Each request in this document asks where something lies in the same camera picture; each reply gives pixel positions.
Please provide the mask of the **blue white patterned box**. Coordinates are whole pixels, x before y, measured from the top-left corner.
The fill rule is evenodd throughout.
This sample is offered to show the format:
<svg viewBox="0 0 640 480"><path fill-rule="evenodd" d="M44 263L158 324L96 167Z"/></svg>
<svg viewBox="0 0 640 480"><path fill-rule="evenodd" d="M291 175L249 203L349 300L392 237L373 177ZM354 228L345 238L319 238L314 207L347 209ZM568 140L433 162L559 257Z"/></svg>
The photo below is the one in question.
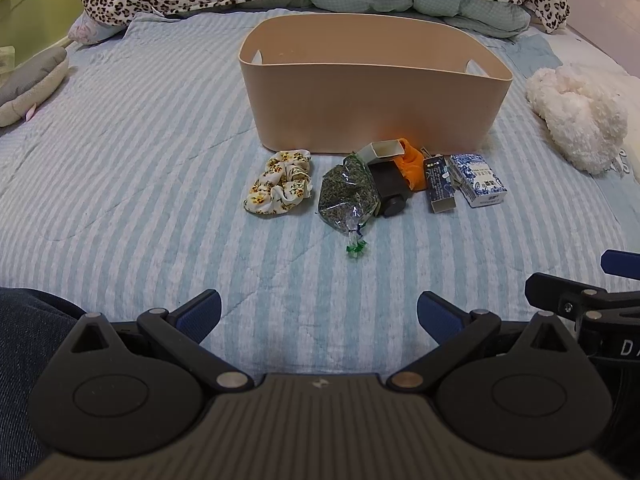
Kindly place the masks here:
<svg viewBox="0 0 640 480"><path fill-rule="evenodd" d="M498 205L508 190L480 154L449 157L449 169L466 201L472 208Z"/></svg>

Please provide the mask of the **dark cartoon card box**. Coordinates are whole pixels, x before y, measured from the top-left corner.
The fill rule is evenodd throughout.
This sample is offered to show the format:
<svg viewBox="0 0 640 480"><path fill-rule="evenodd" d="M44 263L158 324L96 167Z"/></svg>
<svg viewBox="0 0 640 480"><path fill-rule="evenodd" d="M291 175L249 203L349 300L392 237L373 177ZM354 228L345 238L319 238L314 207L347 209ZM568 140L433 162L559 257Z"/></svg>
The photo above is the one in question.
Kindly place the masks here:
<svg viewBox="0 0 640 480"><path fill-rule="evenodd" d="M434 214L456 208L454 186L452 185L446 158L442 155L427 157L423 162L425 192Z"/></svg>

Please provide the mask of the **bag of dried herbs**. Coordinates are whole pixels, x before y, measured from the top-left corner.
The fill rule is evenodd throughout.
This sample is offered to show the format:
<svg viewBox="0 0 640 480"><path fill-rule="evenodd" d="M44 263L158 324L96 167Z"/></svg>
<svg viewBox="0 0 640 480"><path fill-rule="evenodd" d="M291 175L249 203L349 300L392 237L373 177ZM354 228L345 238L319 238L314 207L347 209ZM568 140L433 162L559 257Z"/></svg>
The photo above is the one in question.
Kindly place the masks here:
<svg viewBox="0 0 640 480"><path fill-rule="evenodd" d="M362 230L380 205L371 170L355 153L322 177L318 214L328 226L346 236L346 254L350 258L363 255L367 242Z"/></svg>

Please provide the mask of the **grey small box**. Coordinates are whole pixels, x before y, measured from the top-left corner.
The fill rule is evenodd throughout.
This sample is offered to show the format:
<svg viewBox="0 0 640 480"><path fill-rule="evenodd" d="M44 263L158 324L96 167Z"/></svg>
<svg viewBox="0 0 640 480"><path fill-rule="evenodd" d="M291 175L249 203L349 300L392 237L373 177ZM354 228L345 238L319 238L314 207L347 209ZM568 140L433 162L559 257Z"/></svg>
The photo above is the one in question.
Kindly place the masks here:
<svg viewBox="0 0 640 480"><path fill-rule="evenodd" d="M356 153L357 157L366 165L376 164L403 154L405 154L405 149L399 140L372 142L360 148Z"/></svg>

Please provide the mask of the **blue jeans leg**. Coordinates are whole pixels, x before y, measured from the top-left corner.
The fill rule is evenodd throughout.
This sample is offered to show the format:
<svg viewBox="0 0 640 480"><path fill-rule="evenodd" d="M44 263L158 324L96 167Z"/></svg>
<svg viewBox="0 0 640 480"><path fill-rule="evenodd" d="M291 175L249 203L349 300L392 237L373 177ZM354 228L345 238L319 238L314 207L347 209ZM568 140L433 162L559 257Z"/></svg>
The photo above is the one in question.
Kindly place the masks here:
<svg viewBox="0 0 640 480"><path fill-rule="evenodd" d="M19 479L49 454L28 418L39 376L85 311L27 288L1 289L1 477Z"/></svg>

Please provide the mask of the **white fluffy plush toy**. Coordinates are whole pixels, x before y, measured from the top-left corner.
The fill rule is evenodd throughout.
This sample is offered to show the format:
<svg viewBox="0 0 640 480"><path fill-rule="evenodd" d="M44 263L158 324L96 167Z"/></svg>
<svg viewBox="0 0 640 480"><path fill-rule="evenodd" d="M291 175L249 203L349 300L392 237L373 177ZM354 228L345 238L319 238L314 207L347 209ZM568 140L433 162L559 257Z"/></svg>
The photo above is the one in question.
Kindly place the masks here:
<svg viewBox="0 0 640 480"><path fill-rule="evenodd" d="M628 113L615 92L562 65L536 70L525 94L551 141L576 169L597 176L611 167L628 133Z"/></svg>

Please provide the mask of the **blue striped bed sheet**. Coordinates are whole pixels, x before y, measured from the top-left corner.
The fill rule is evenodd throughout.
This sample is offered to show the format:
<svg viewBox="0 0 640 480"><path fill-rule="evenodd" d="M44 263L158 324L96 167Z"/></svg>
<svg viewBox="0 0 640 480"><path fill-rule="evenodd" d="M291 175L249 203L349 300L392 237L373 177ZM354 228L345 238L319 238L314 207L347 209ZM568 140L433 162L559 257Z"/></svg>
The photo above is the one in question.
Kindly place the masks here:
<svg viewBox="0 0 640 480"><path fill-rule="evenodd" d="M503 203L433 214L414 196L395 218L344 235L315 200L248 214L268 152L254 126L238 52L260 12L185 20L140 15L126 34L73 46L66 81L29 122L1 133L1 281L45 290L111 320L218 290L207 347L247 373L388 374L431 349L416 300L532 316L535 272L612 292L607 249L639 247L639 187L595 179L552 148L525 79L552 60L544 38L488 39L514 79L484 156Z"/></svg>

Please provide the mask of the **black small box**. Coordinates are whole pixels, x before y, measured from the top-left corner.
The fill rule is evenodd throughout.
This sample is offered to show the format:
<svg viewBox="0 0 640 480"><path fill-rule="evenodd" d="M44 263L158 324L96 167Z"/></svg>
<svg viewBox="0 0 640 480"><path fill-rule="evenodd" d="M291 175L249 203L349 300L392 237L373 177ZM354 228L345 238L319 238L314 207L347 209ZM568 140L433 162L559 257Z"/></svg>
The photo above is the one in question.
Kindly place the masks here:
<svg viewBox="0 0 640 480"><path fill-rule="evenodd" d="M377 217L390 218L401 214L411 196L408 183L392 160L368 165L380 198Z"/></svg>

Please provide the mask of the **orange fabric pouch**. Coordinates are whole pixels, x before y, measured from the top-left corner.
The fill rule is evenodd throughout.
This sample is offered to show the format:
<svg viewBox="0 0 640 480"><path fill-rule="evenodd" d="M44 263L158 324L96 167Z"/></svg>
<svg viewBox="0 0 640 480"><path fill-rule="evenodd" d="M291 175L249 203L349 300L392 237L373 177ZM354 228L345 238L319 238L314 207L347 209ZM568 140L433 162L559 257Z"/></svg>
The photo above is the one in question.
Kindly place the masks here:
<svg viewBox="0 0 640 480"><path fill-rule="evenodd" d="M414 148L405 138L400 138L398 142L404 149L404 152L401 155L395 156L393 162L412 192L424 191L426 189L426 181L423 169L423 153L417 148Z"/></svg>

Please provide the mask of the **light green quilt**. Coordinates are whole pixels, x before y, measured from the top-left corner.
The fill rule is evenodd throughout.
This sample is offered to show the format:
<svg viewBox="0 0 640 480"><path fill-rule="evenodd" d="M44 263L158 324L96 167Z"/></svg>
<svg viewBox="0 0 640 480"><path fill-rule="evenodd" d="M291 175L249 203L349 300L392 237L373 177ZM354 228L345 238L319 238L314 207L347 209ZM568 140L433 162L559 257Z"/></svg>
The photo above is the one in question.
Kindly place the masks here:
<svg viewBox="0 0 640 480"><path fill-rule="evenodd" d="M317 8L337 13L418 12L439 18L457 28L488 37L508 39L525 32L529 13L521 6L488 0L256 0L241 3L243 9Z"/></svg>

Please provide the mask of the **yellow floral scrunchie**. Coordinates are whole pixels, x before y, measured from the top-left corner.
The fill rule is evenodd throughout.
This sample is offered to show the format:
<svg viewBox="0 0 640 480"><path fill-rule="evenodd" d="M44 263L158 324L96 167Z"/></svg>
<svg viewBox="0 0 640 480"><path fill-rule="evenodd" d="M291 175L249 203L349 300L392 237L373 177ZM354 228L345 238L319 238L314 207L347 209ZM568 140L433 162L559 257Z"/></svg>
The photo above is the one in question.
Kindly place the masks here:
<svg viewBox="0 0 640 480"><path fill-rule="evenodd" d="M311 196L311 154L306 150L278 151L267 160L243 200L250 214L287 214Z"/></svg>

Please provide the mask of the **grey white plush cushion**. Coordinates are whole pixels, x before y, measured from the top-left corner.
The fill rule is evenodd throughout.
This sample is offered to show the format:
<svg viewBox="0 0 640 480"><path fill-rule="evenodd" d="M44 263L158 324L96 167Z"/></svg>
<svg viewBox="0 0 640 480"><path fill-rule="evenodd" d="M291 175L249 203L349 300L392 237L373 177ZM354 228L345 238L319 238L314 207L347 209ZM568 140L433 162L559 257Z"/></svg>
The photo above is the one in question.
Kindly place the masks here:
<svg viewBox="0 0 640 480"><path fill-rule="evenodd" d="M1 127L26 120L62 84L67 72L67 51L50 47L17 67L1 84Z"/></svg>

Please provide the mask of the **beige plastic storage basket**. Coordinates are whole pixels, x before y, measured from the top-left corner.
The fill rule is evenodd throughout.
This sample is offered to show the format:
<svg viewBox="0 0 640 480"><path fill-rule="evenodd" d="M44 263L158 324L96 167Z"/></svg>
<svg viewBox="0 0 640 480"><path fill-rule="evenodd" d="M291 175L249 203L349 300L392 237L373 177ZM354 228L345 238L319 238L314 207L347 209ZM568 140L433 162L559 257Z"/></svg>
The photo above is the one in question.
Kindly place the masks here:
<svg viewBox="0 0 640 480"><path fill-rule="evenodd" d="M405 138L436 154L476 152L513 80L462 30L378 14L267 18L239 62L271 151L343 154Z"/></svg>

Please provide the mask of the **green white folded cloth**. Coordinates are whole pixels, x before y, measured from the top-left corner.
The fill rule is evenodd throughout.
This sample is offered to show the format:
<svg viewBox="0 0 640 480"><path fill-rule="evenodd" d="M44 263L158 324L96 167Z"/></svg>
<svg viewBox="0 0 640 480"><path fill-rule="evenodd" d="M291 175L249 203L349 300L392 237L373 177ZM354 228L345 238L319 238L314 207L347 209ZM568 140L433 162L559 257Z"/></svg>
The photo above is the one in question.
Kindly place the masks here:
<svg viewBox="0 0 640 480"><path fill-rule="evenodd" d="M15 49L13 46L0 47L0 74L11 73L15 66Z"/></svg>

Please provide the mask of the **pink pillow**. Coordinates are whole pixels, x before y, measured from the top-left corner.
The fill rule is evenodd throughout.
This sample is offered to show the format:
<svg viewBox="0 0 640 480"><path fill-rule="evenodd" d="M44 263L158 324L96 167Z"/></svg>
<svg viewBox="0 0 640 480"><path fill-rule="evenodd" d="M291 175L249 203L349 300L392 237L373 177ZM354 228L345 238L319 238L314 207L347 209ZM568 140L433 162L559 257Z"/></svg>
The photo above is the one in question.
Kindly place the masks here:
<svg viewBox="0 0 640 480"><path fill-rule="evenodd" d="M86 12L82 12L67 32L69 40L83 44L84 46L93 46L114 37L123 32L125 26L112 26L99 23L89 16Z"/></svg>

